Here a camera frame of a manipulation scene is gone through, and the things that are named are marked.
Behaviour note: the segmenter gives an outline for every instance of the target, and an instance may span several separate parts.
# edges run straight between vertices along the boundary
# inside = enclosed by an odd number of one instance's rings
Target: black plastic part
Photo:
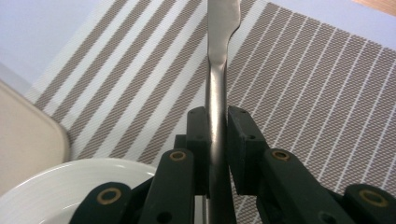
[[[163,154],[138,223],[193,223],[193,162],[186,149]]]
[[[267,149],[269,146],[250,114],[244,109],[229,106],[227,162],[238,194],[258,194],[261,179],[259,161]]]
[[[186,134],[177,134],[175,136],[174,148],[186,148]]]
[[[93,189],[76,210],[70,224],[126,223],[123,214],[131,200],[131,189],[121,183],[109,182]]]
[[[350,185],[343,201],[357,223],[396,223],[396,199],[382,189],[366,184]]]
[[[194,108],[187,115],[186,146],[194,154],[195,195],[209,195],[209,147],[210,136],[203,106]]]
[[[280,222],[354,223],[292,153],[282,149],[266,150],[261,168],[265,177],[261,200],[266,201],[266,195],[273,195],[266,202],[281,212]],[[267,209],[268,206],[264,203],[263,207]]]
[[[124,215],[125,220],[129,220],[128,223],[136,224],[138,222],[143,206],[145,205],[146,197],[149,194],[152,179],[153,177],[131,190],[131,200]]]

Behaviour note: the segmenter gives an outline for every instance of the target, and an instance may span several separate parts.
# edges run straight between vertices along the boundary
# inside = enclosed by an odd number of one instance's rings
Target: striped placemat
[[[271,147],[293,152],[337,192],[396,195],[396,52],[267,1],[241,2],[228,104]],[[157,165],[204,104],[206,0],[104,1],[26,97],[68,131],[72,160]],[[235,196],[238,223],[260,223]]]

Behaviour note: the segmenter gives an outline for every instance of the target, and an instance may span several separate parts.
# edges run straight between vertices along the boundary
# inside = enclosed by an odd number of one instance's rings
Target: screw hole
[[[337,219],[335,219],[335,217],[333,217],[331,214],[328,213],[324,213],[324,212],[319,213],[319,218],[320,220],[322,220],[324,223],[327,224],[337,223]]]
[[[359,191],[359,195],[364,201],[377,207],[386,207],[389,204],[382,195],[369,189],[362,189]]]
[[[184,159],[186,159],[187,155],[182,151],[176,151],[172,152],[169,157],[172,161],[183,161]]]
[[[168,212],[162,212],[157,216],[157,221],[159,223],[169,223],[172,220],[172,215]]]
[[[272,155],[275,159],[280,161],[288,161],[290,159],[290,155],[288,153],[280,150],[273,151]]]
[[[116,202],[121,197],[121,191],[116,188],[104,189],[96,197],[99,204],[107,205]]]

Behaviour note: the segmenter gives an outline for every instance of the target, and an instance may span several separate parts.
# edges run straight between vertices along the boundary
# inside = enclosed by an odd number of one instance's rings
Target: gray placemat
[[[126,4],[97,18],[27,96],[67,129],[73,159],[156,165],[185,132],[187,111],[204,104],[205,1],[136,1],[97,47]],[[265,1],[242,1],[241,11],[228,104],[249,111],[269,145],[293,152],[325,187],[364,182],[396,195],[396,52]],[[252,197],[235,196],[235,211],[239,223],[261,222]]]

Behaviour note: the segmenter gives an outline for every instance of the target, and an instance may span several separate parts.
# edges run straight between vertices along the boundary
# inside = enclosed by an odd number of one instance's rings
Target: metal utensil
[[[211,136],[209,193],[205,202],[205,222],[236,223],[230,174],[225,161],[226,67],[231,35],[240,24],[239,0],[208,0],[209,73],[206,78],[205,108]]]

